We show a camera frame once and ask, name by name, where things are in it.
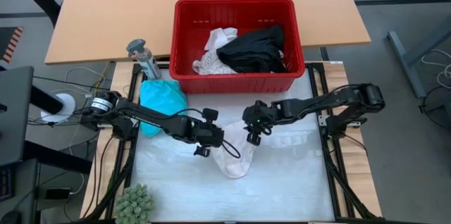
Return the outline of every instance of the green succulent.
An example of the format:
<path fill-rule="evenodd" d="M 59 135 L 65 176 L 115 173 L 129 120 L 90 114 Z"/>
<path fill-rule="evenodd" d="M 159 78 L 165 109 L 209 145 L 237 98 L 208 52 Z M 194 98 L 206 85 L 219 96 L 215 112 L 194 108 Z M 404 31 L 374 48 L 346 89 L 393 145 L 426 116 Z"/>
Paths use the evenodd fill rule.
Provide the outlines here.
<path fill-rule="evenodd" d="M 154 209 L 155 202 L 147 194 L 146 185 L 127 188 L 116 200 L 116 224 L 145 224 L 149 212 Z"/>

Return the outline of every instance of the sticker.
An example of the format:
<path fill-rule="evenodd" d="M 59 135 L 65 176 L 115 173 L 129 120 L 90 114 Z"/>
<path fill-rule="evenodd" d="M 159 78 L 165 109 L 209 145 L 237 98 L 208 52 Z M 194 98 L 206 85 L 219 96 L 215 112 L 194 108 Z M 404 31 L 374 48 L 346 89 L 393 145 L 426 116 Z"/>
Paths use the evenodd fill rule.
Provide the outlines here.
<path fill-rule="evenodd" d="M 103 111 L 108 111 L 109 110 L 109 108 L 107 106 L 105 106 L 103 104 L 94 103 L 94 102 L 91 104 L 91 107 L 100 108 Z"/>
<path fill-rule="evenodd" d="M 92 100 L 92 102 L 96 102 L 98 104 L 103 104 L 105 106 L 108 106 L 109 108 L 113 108 L 113 104 L 111 104 L 111 102 L 105 101 L 105 100 L 103 100 L 101 98 L 98 98 L 98 97 L 94 98 L 94 100 Z"/>

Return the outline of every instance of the black cloth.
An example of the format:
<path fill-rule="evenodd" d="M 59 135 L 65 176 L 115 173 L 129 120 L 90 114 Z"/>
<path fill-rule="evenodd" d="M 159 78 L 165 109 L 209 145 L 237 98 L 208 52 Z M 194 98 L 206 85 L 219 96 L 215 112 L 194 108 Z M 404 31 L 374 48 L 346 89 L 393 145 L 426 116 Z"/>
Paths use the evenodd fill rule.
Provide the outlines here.
<path fill-rule="evenodd" d="M 284 41 L 282 27 L 274 25 L 246 33 L 217 49 L 216 53 L 222 63 L 237 73 L 286 73 L 279 53 Z"/>

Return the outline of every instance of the red plastic basket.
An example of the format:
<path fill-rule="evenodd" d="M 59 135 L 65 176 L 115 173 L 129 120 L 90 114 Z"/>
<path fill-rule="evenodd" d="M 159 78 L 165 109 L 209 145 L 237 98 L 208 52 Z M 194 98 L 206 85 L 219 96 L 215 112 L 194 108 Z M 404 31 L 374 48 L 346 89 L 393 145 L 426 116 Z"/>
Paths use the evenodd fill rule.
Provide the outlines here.
<path fill-rule="evenodd" d="M 275 24 L 285 33 L 283 62 L 288 73 L 198 75 L 193 71 L 192 62 L 205 54 L 210 30 L 235 27 L 240 36 Z M 175 5 L 169 72 L 185 93 L 282 92 L 304 70 L 292 0 L 179 0 Z"/>

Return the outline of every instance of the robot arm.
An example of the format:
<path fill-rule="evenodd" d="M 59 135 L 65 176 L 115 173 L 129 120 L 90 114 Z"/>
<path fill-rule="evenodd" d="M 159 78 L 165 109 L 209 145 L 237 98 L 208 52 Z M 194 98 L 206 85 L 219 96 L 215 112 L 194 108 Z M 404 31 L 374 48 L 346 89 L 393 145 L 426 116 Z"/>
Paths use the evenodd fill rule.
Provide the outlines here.
<path fill-rule="evenodd" d="M 161 128 L 167 135 L 188 144 L 199 144 L 195 155 L 207 157 L 207 147 L 220 147 L 223 144 L 224 131 L 213 124 L 218 111 L 205 108 L 199 120 L 177 113 L 171 116 L 159 113 L 122 98 L 118 92 L 100 92 L 94 98 L 89 109 L 91 121 L 108 123 L 113 126 L 113 136 L 121 140 L 131 140 L 134 135 L 131 118 Z"/>
<path fill-rule="evenodd" d="M 385 107 L 379 87 L 373 84 L 345 85 L 332 92 L 310 99 L 285 99 L 273 101 L 267 106 L 256 101 L 245 109 L 242 119 L 249 134 L 247 141 L 260 145 L 260 134 L 271 134 L 274 125 L 287 125 L 303 119 L 307 114 L 339 106 L 347 108 L 336 116 L 326 119 L 330 135 L 340 137 L 346 126 L 365 113 L 377 113 Z"/>

